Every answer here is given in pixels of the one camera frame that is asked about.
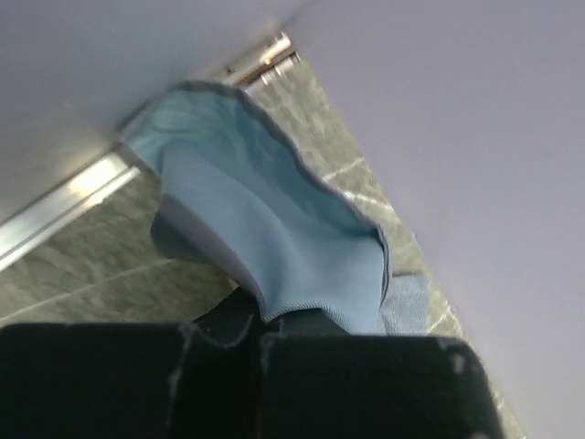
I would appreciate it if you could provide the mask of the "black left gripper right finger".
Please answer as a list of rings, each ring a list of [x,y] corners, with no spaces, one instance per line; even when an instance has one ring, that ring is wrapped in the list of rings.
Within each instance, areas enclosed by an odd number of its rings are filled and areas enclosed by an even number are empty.
[[[461,339],[352,336],[316,310],[260,341],[260,438],[501,438],[484,368]]]

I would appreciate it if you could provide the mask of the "blue-grey pillowcase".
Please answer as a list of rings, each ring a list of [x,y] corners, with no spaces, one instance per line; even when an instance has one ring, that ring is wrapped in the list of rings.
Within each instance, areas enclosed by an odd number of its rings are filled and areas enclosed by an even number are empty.
[[[160,179],[155,247],[216,265],[265,322],[320,310],[355,335],[423,333],[427,279],[393,274],[381,226],[316,175],[245,91],[180,84],[141,108],[121,140]]]

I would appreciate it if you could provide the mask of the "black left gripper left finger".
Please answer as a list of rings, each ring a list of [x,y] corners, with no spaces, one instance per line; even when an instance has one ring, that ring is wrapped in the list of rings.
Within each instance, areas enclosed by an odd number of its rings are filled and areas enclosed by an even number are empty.
[[[258,307],[187,323],[22,323],[1,331],[4,438],[247,438]]]

